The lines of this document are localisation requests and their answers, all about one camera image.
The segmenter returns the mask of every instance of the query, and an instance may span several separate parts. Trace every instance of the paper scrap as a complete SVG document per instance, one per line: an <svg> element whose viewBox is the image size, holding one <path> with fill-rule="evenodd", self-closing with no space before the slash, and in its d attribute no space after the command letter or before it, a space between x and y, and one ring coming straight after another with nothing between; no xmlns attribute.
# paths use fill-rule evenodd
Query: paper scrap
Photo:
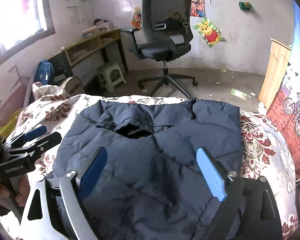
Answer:
<svg viewBox="0 0 300 240"><path fill-rule="evenodd" d="M204 0L191 1L191 16L204 18L206 11L204 8Z"/></svg>
<svg viewBox="0 0 300 240"><path fill-rule="evenodd" d="M260 114L263 114L264 116L267 116L267 109L265 109L264 107L259 107L259 108L257 108L257 111L258 111Z"/></svg>
<svg viewBox="0 0 300 240"><path fill-rule="evenodd" d="M71 8L69 10L70 15L70 25L74 26L81 23L80 11L78 11L77 7Z"/></svg>
<svg viewBox="0 0 300 240"><path fill-rule="evenodd" d="M224 38L220 35L218 28L207 17L196 24L194 29L208 43L210 48L218 41L224 40Z"/></svg>
<svg viewBox="0 0 300 240"><path fill-rule="evenodd" d="M233 96L236 96L236 97L239 97L243 100L246 100L247 99L247 94L246 93L243 93L237 89L234 89L232 88L231 92L230 92L230 95L233 95Z"/></svg>

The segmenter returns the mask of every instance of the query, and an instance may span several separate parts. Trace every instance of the desk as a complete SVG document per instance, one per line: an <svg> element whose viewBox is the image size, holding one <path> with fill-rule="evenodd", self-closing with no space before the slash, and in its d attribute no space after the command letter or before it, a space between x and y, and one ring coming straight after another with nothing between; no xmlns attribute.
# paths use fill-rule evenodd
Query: desk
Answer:
<svg viewBox="0 0 300 240"><path fill-rule="evenodd" d="M90 38L78 41L63 49L59 54L48 59L48 62L53 65L56 76L64 74L66 77L72 77L74 76L72 68L99 50L101 51L104 63L109 62L106 46L115 41L118 44L124 71L128 73L129 70L122 47L119 29L100 32Z"/></svg>

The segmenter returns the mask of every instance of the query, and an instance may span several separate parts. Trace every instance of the backpack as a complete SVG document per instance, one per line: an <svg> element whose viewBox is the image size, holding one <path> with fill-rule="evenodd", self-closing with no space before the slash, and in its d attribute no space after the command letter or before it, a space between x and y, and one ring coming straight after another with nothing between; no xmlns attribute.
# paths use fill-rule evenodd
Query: backpack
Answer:
<svg viewBox="0 0 300 240"><path fill-rule="evenodd" d="M53 85L54 70L50 62L42 60L39 62L33 82L40 82L42 85Z"/></svg>

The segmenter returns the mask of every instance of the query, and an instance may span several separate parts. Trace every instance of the office chair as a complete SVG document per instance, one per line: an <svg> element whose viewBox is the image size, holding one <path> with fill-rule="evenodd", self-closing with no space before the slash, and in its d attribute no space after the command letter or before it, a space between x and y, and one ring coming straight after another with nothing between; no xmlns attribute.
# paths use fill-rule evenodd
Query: office chair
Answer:
<svg viewBox="0 0 300 240"><path fill-rule="evenodd" d="M192 79L192 85L197 86L195 77L188 75L169 74L167 62L175 60L191 50L189 42L193 39L190 27L191 0L143 0L142 1L142 28L147 43L138 44L134 32L138 28L121 29L128 33L131 47L137 59L151 58L163 61L163 75L145 78L138 81L140 89L143 83L158 81L152 89L150 96L163 85L173 85L187 98L191 96L176 83L175 79Z"/></svg>

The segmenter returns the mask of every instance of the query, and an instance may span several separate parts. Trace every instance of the chair armrest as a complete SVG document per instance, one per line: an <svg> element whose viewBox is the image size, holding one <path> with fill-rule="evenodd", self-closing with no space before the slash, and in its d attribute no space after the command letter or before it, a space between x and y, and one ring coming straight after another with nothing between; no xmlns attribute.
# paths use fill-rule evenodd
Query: chair armrest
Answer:
<svg viewBox="0 0 300 240"><path fill-rule="evenodd" d="M125 33L128 34L131 50L132 50L134 56L137 59L144 59L145 57L142 56L139 52L137 41L136 41L136 38L134 36L134 32L136 32L138 30L139 30L139 28L123 28L123 29L120 29L121 32L125 32Z"/></svg>
<svg viewBox="0 0 300 240"><path fill-rule="evenodd" d="M139 28L123 28L123 29L120 29L121 32L125 32L125 33L133 33L138 31Z"/></svg>

